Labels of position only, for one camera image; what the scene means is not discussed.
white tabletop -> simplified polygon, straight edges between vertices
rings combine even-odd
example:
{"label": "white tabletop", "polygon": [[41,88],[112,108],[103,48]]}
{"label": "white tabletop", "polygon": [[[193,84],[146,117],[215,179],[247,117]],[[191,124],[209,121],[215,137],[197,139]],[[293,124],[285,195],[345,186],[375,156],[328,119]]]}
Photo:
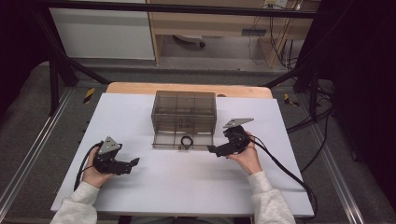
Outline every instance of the white tabletop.
{"label": "white tabletop", "polygon": [[[114,215],[229,216],[253,215],[248,174],[235,161],[208,151],[152,148],[151,110],[154,95],[104,93],[78,148],[76,157],[51,207],[73,192],[78,168],[88,149],[111,136],[123,144],[118,161],[140,158],[129,175],[111,178],[100,190],[95,207]],[[254,118],[243,124],[269,151],[301,178],[277,101],[258,98],[218,97],[214,142],[228,142],[222,126],[230,119]],[[281,189],[296,217],[313,216],[303,188],[284,174],[259,150],[263,169],[275,188]]]}

person's left hand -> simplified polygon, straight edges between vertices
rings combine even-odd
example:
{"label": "person's left hand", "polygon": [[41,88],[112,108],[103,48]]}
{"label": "person's left hand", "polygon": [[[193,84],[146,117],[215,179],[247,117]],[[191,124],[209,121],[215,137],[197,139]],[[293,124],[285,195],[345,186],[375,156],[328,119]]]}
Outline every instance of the person's left hand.
{"label": "person's left hand", "polygon": [[86,170],[84,171],[84,174],[82,175],[82,181],[99,189],[114,174],[102,174],[92,166],[93,159],[95,157],[97,150],[99,150],[99,147],[94,148],[93,151],[90,153],[90,156],[88,157],[87,165],[85,165]]}

white sleeve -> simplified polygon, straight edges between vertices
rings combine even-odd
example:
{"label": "white sleeve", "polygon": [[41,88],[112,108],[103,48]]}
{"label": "white sleeve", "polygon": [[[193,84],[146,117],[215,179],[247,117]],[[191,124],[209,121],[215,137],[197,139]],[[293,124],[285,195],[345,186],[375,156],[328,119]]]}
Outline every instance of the white sleeve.
{"label": "white sleeve", "polygon": [[256,224],[295,223],[282,192],[272,187],[264,171],[250,175],[247,180],[253,190],[251,200]]}
{"label": "white sleeve", "polygon": [[96,223],[96,201],[99,189],[83,181],[69,198],[65,198],[61,208],[53,217],[51,224],[62,223]]}

transparent plastic box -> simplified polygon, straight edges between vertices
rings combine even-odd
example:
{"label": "transparent plastic box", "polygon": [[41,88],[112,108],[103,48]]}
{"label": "transparent plastic box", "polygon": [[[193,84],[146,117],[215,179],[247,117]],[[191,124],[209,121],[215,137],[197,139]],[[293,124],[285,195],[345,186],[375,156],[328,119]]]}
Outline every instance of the transparent plastic box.
{"label": "transparent plastic box", "polygon": [[207,150],[216,128],[216,94],[157,91],[151,119],[154,148]]}

human hand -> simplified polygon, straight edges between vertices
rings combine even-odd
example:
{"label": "human hand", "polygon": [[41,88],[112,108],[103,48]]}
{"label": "human hand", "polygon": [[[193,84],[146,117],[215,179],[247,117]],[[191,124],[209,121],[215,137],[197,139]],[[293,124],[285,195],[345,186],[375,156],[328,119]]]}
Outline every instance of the human hand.
{"label": "human hand", "polygon": [[94,159],[95,154],[98,150],[99,150],[99,147],[96,147],[90,153],[90,156],[88,157],[87,164],[85,165],[85,168],[84,168],[84,174],[82,175],[82,181],[99,189],[114,174],[102,174],[93,167],[93,159]]}
{"label": "human hand", "polygon": [[[251,137],[250,132],[246,132],[247,135],[250,136],[250,139],[254,140]],[[231,154],[227,156],[228,159],[238,162],[238,164],[249,174],[253,175],[262,171],[262,166],[260,165],[259,155],[257,154],[257,150],[254,146],[254,143],[250,142],[247,145],[247,148],[240,154]]]}

